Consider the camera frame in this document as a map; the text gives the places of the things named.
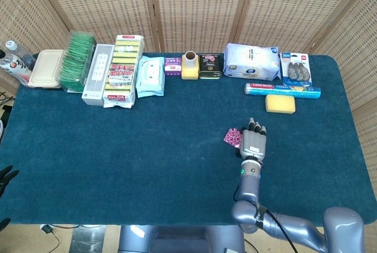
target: black cable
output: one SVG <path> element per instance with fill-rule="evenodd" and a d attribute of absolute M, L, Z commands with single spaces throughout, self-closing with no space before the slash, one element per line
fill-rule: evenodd
<path fill-rule="evenodd" d="M 255 250 L 255 252 L 259 253 L 258 249 L 248 240 L 244 239 L 245 242 L 247 242 L 251 247 L 253 247 L 253 249 Z"/>
<path fill-rule="evenodd" d="M 58 245 L 57 246 L 55 246 L 55 248 L 53 249 L 53 250 L 51 250 L 51 251 L 48 251 L 48 253 L 51 253 L 52 251 L 54 251 L 55 249 L 57 249 L 58 248 L 58 246 L 60 245 L 60 240 L 59 240 L 59 238 L 57 238 L 57 236 L 54 234 L 54 232 L 53 231 L 51 231 L 51 233 L 54 235 L 54 237 L 57 239 L 57 241 L 58 241 Z"/>
<path fill-rule="evenodd" d="M 240 188 L 240 184 L 237 185 L 237 188 L 236 188 L 236 190 L 235 190 L 234 193 L 233 193 L 233 200 L 234 200 L 235 202 L 238 201 L 238 200 L 236 199 L 236 194 L 237 194 L 237 191 L 238 191 L 239 188 Z"/>
<path fill-rule="evenodd" d="M 76 225 L 74 227 L 62 227 L 61 225 L 52 225 L 52 226 L 56 228 L 71 229 L 71 228 L 78 228 L 80 225 Z"/>
<path fill-rule="evenodd" d="M 8 103 L 10 100 L 14 100 L 14 98 L 13 97 L 4 98 L 2 102 L 0 103 L 0 106 L 3 106 L 4 104 Z"/>
<path fill-rule="evenodd" d="M 270 210 L 266 210 L 266 213 L 269 214 L 271 216 L 271 218 L 275 221 L 275 223 L 277 223 L 277 225 L 279 226 L 279 228 L 282 230 L 285 238 L 288 240 L 290 246 L 292 246 L 293 250 L 295 253 L 298 253 L 296 247 L 293 245 L 292 241 L 290 240 L 290 238 L 288 237 L 288 234 L 285 232 L 283 226 L 281 225 L 281 223 L 275 218 L 275 216 L 270 212 Z"/>
<path fill-rule="evenodd" d="M 98 228 L 98 227 L 100 227 L 100 226 L 102 226 L 102 225 L 93 225 L 93 226 L 91 226 L 91 227 L 87 227 L 86 225 L 80 225 L 82 228 Z"/>

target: spray bottle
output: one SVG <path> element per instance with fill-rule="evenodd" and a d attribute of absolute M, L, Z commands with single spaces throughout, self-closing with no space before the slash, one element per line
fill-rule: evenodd
<path fill-rule="evenodd" d="M 9 40 L 5 43 L 5 47 L 10 54 L 16 55 L 24 62 L 30 71 L 34 69 L 36 59 L 23 47 L 21 44 L 17 44 L 13 40 Z"/>
<path fill-rule="evenodd" d="M 0 50 L 0 68 L 18 79 L 22 85 L 28 86 L 31 71 L 16 55 Z"/>

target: beige plastic container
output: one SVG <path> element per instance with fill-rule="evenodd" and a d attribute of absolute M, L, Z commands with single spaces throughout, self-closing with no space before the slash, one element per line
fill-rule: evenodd
<path fill-rule="evenodd" d="M 60 88 L 58 74 L 63 50 L 48 49 L 39 53 L 31 73 L 29 86 L 42 88 Z"/>

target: paper roll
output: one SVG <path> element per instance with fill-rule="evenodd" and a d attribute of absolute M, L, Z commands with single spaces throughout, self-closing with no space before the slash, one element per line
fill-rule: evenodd
<path fill-rule="evenodd" d="M 194 68 L 196 63 L 197 55 L 194 51 L 187 51 L 184 54 L 184 59 L 186 63 L 186 67 L 188 68 Z"/>

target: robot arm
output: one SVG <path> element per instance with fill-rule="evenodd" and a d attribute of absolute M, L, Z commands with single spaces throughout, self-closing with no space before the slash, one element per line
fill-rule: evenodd
<path fill-rule="evenodd" d="M 266 150 L 266 128 L 250 118 L 249 128 L 243 131 L 240 153 L 243 158 L 239 185 L 239 200 L 232 216 L 247 234 L 263 229 L 271 237 L 302 244 L 321 253 L 362 253 L 363 221 L 351 209 L 333 207 L 323 214 L 325 234 L 305 219 L 273 214 L 259 204 L 260 170 Z"/>

